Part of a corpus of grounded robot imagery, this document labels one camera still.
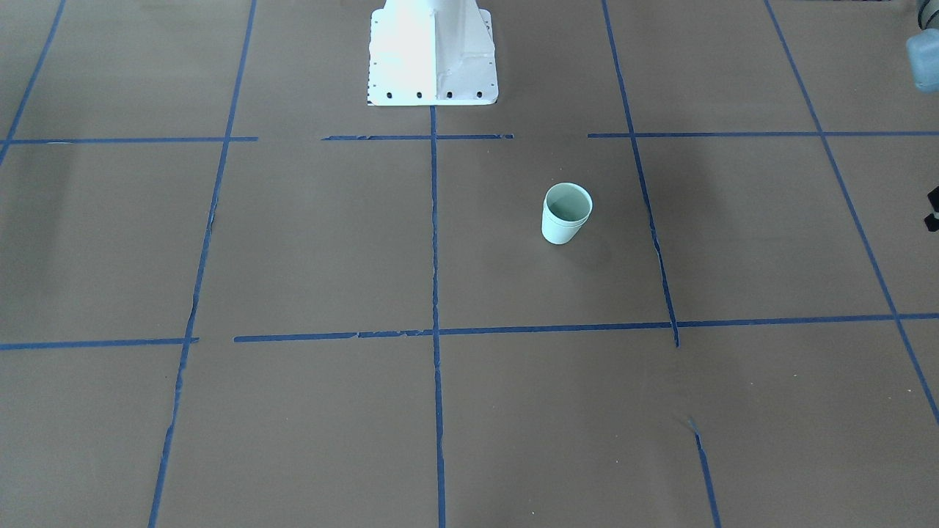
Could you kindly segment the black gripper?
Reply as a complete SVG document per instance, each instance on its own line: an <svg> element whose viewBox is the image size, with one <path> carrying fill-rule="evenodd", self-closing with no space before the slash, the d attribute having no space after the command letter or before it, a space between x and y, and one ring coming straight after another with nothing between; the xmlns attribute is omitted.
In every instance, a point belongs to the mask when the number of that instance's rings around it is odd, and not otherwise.
<svg viewBox="0 0 939 528"><path fill-rule="evenodd" d="M924 224L930 232L939 230L939 188L935 187L927 194L932 210L924 217Z"/></svg>

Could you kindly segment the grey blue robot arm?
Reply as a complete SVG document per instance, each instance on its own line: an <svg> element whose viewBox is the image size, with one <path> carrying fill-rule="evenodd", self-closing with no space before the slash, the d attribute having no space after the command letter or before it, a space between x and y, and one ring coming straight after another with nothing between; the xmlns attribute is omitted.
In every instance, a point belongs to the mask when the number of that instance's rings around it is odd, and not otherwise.
<svg viewBox="0 0 939 528"><path fill-rule="evenodd" d="M938 91L938 1L916 1L920 32L906 42L913 84L921 92Z"/></svg>

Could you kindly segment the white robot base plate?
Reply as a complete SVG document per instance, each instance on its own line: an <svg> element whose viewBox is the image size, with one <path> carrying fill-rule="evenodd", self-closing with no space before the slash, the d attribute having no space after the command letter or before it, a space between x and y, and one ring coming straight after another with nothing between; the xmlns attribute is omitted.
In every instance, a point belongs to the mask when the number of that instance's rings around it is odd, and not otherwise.
<svg viewBox="0 0 939 528"><path fill-rule="evenodd" d="M368 105L493 105L493 20L476 1L386 1L370 19Z"/></svg>

